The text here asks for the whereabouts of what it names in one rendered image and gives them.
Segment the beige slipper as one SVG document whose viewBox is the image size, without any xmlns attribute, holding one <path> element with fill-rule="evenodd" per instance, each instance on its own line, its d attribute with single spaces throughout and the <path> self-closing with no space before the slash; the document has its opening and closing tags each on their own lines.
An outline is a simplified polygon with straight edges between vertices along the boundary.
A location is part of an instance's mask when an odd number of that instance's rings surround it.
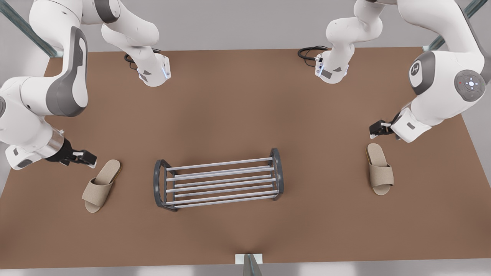
<svg viewBox="0 0 491 276">
<path fill-rule="evenodd" d="M 96 213 L 104 204 L 112 188 L 113 182 L 121 171 L 121 163 L 116 159 L 109 160 L 98 175 L 87 184 L 81 197 L 86 210 Z"/>
<path fill-rule="evenodd" d="M 370 143 L 366 148 L 369 160 L 370 185 L 377 195 L 387 194 L 394 185 L 392 167 L 387 163 L 382 147 L 376 143 Z"/>
</svg>

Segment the silver frame post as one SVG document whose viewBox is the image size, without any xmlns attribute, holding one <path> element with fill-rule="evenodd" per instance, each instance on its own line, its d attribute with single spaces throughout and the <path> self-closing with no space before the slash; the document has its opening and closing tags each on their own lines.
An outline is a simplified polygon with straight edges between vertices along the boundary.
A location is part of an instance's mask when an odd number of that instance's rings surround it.
<svg viewBox="0 0 491 276">
<path fill-rule="evenodd" d="M 487 54 L 454 0 L 426 0 L 420 26 L 439 34 L 451 52 Z"/>
<path fill-rule="evenodd" d="M 50 58 L 59 57 L 58 52 L 47 42 L 41 39 L 32 29 L 31 25 L 22 18 L 15 9 L 5 0 L 0 0 L 0 13 L 2 13 L 11 23 L 26 35 L 38 48 L 46 53 Z"/>
<path fill-rule="evenodd" d="M 263 264 L 263 254 L 236 254 L 235 264 L 243 265 L 243 276 L 263 276 L 259 264 Z"/>
</svg>

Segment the grey metal shoe rack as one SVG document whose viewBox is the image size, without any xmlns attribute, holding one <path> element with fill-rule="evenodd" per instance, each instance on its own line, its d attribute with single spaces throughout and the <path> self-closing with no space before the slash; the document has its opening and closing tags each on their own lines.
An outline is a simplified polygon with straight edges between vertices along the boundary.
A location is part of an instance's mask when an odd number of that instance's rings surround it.
<svg viewBox="0 0 491 276">
<path fill-rule="evenodd" d="M 171 166 L 156 161 L 153 196 L 156 206 L 180 209 L 263 199 L 279 199 L 284 176 L 277 148 L 266 158 L 224 161 L 193 166 Z"/>
</svg>

